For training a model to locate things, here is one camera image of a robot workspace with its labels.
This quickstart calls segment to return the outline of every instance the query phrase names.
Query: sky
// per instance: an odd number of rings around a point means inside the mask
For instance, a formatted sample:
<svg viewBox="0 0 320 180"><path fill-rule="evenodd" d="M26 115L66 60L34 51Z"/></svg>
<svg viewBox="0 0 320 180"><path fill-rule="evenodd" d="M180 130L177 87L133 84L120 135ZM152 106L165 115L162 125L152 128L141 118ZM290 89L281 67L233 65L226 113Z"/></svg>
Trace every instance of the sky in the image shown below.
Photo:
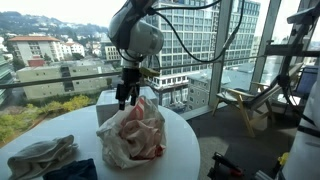
<svg viewBox="0 0 320 180"><path fill-rule="evenodd" d="M0 11L18 11L21 14L45 15L64 22L97 24L108 27L112 16L126 0L1 0ZM253 0L261 3L260 16L255 35L261 35L270 0ZM295 12L300 0L282 0L274 37L285 37L292 26L286 18ZM315 34L320 40L320 33Z"/></svg>

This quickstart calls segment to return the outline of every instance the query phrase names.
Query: gray cloth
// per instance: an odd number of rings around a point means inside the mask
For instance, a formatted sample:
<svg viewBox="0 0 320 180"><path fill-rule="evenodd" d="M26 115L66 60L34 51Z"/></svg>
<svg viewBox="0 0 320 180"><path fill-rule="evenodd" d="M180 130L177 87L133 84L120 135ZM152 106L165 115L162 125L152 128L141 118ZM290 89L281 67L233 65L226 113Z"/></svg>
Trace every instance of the gray cloth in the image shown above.
<svg viewBox="0 0 320 180"><path fill-rule="evenodd" d="M57 164L65 165L66 157L77 148L73 140L73 135L69 135L25 147L8 159L8 166L12 172L10 179L31 179L42 175Z"/></svg>

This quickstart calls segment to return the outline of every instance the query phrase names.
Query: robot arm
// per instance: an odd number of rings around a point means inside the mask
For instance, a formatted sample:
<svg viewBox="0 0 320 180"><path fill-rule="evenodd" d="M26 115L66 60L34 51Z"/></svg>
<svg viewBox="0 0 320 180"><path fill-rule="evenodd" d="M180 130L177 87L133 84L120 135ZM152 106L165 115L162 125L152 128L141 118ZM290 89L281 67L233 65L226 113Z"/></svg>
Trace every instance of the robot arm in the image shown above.
<svg viewBox="0 0 320 180"><path fill-rule="evenodd" d="M119 109L124 110L125 101L131 96L131 105L135 105L139 96L139 66L144 57L155 55L163 46L163 34L141 18L156 0L127 0L113 16L108 36L117 49L124 50L122 56L122 81L118 84L116 99Z"/></svg>

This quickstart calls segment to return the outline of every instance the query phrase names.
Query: wooden chair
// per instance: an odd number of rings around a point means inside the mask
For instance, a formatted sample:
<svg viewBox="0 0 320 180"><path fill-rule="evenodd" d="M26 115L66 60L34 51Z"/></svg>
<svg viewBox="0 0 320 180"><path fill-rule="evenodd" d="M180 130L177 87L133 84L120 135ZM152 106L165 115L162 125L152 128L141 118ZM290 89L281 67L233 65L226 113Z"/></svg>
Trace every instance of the wooden chair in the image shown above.
<svg viewBox="0 0 320 180"><path fill-rule="evenodd" d="M301 67L302 63L298 63L290 68L289 77L291 80L295 77L295 74L297 74ZM214 116L216 109L221 102L237 107L237 109L239 109L242 114L243 120L246 124L250 136L254 137L255 135L252 129L253 124L261 121L268 116L271 117L271 119L274 121L274 115L272 113L269 98L277 91L279 91L281 87L277 84L276 79L273 80L270 85L257 82L252 82L252 84L257 86L257 88L260 90L260 93L254 95L252 93L243 92L236 89L226 89L225 92L217 94L217 99L214 103L212 115ZM268 109L267 112L261 112L259 110L259 108L264 104Z"/></svg>

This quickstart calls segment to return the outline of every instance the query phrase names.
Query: white round table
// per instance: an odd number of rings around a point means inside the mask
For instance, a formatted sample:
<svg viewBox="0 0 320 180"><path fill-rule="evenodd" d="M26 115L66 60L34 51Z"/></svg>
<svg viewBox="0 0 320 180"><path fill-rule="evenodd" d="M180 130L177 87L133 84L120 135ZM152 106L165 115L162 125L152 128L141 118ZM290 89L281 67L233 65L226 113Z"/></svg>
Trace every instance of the white round table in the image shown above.
<svg viewBox="0 0 320 180"><path fill-rule="evenodd" d="M189 124L175 112L159 106L165 118L167 148L160 158L135 168L121 170L102 160L102 145L96 135L98 120L95 106L82 108L39 124L0 149L1 179L11 171L9 157L38 141L52 140L72 134L79 145L74 160L94 160L98 179L196 180L200 169L198 140Z"/></svg>

